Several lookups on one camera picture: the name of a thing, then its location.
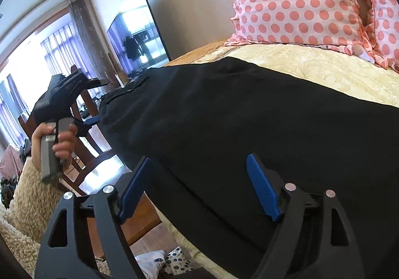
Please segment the person's left hand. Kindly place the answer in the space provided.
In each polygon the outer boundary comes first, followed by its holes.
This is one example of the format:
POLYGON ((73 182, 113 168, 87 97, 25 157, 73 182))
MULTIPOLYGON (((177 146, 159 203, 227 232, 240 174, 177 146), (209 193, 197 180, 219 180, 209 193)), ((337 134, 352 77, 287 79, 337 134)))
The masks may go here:
MULTIPOLYGON (((72 162, 72 153, 76 146, 76 134, 78 128, 74 124, 69 125, 68 131, 58 134, 58 143, 52 147, 55 156, 63 162, 64 169, 68 169, 72 162)), ((53 127, 46 123, 41 123, 32 134, 31 159, 33 165, 41 170, 41 139, 44 135, 53 134, 53 127)))

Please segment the beige fuzzy sleeve forearm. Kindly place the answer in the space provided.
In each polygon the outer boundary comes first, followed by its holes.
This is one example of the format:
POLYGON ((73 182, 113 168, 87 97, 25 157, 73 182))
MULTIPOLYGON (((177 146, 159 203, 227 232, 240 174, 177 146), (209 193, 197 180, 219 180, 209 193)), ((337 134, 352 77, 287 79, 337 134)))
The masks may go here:
POLYGON ((1 206, 1 236, 13 256, 34 276, 41 240, 63 192, 41 182, 41 172, 27 158, 9 208, 1 206))

